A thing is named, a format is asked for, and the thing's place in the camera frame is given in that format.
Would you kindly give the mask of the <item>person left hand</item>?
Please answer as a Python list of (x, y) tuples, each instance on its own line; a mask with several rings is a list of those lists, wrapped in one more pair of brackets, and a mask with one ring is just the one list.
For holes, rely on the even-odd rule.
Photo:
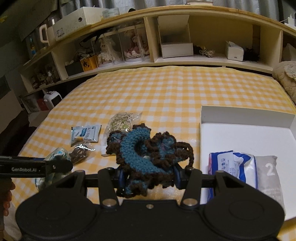
[(11, 191), (16, 188), (11, 178), (1, 179), (1, 214), (3, 216), (9, 215), (9, 208), (12, 201)]

